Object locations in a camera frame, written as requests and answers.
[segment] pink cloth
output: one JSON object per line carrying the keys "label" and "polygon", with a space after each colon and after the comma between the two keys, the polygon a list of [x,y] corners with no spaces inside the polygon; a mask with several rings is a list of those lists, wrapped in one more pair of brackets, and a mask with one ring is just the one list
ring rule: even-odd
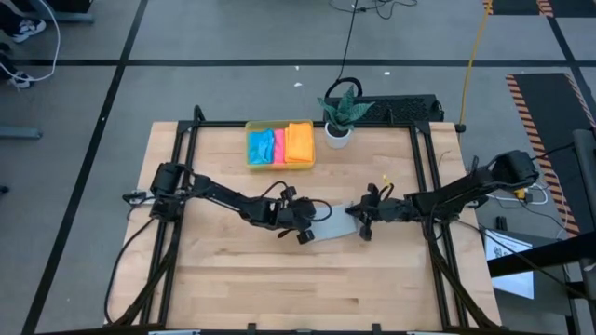
{"label": "pink cloth", "polygon": [[285,159],[285,135],[283,133],[283,129],[275,129],[274,131],[275,136],[275,144],[273,146],[273,163],[274,164],[284,164]]}

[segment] yellow cable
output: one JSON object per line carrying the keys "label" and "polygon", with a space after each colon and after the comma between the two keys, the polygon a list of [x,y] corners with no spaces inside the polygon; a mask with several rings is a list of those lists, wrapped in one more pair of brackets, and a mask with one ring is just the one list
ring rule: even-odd
{"label": "yellow cable", "polygon": [[[476,51],[478,51],[478,45],[481,41],[482,32],[486,27],[486,21],[488,20],[489,12],[493,7],[493,0],[488,0],[486,4],[486,9],[484,10],[484,16],[482,17],[481,27],[476,33],[476,42],[474,43],[474,48],[472,49],[472,57],[470,57],[469,62],[467,63],[467,70],[466,70],[466,79],[464,80],[464,92],[462,94],[462,110],[459,114],[459,125],[463,125],[464,121],[466,121],[466,96],[467,96],[467,87],[469,85],[469,75],[472,73],[472,64],[476,59]],[[460,133],[457,133],[457,138],[460,140]]]}

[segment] paper sheet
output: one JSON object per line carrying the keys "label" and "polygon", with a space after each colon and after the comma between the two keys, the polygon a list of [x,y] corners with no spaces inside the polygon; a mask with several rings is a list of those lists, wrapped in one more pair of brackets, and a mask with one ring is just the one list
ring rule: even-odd
{"label": "paper sheet", "polygon": [[[484,251],[487,261],[511,254],[509,250],[496,243],[493,238],[516,252],[521,252],[532,248],[532,245],[527,242],[523,242],[503,234],[495,233],[493,231],[487,230],[485,231],[485,234],[487,236],[484,238]],[[527,272],[516,275],[503,275],[500,277],[495,277],[493,278],[493,287],[528,299],[533,299],[534,273]]]}

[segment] wooden tabletop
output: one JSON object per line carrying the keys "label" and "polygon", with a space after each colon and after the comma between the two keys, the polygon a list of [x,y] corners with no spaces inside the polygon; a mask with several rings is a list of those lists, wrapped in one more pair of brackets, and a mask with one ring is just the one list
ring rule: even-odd
{"label": "wooden tabletop", "polygon": [[[159,163],[170,160],[176,123],[154,123],[139,179],[148,189]],[[342,150],[325,144],[315,129],[317,162],[310,170],[250,172],[244,128],[201,128],[194,169],[247,196],[274,181],[296,187],[299,196],[332,205],[359,201],[369,182],[396,187],[392,196],[418,192],[409,132],[398,128],[357,128]],[[465,175],[454,125],[432,124],[442,184]],[[420,137],[428,188],[432,189],[424,141]],[[131,216],[126,239],[148,219],[149,207]],[[462,220],[476,225],[472,210]],[[147,279],[155,242],[154,223],[129,247],[115,279],[110,312],[121,315]],[[461,281],[484,312],[500,323],[480,235],[452,224]],[[190,200],[184,213],[168,328],[440,330],[427,243],[419,222],[374,223],[371,242],[353,234],[299,245],[293,235],[250,226],[230,210]],[[452,324],[457,324],[453,292],[445,281]],[[156,320],[161,288],[156,290]]]}

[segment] sneaker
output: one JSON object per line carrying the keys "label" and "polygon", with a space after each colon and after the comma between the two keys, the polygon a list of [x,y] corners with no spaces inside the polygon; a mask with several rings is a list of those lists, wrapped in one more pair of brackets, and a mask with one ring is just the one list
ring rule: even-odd
{"label": "sneaker", "polygon": [[24,42],[29,36],[37,35],[46,29],[46,22],[43,20],[23,20],[20,22],[20,32],[12,35],[15,43]]}
{"label": "sneaker", "polygon": [[[20,77],[20,78],[31,79],[31,76],[29,76],[28,74],[26,74],[23,71],[17,71],[15,73],[15,75],[17,77]],[[16,79],[16,78],[10,78],[8,80],[8,83],[10,83],[10,85],[12,85],[12,86],[14,86],[16,88],[19,88],[19,89],[29,88],[29,87],[31,87],[34,84],[33,82],[29,82],[29,81],[21,80],[21,79]]]}

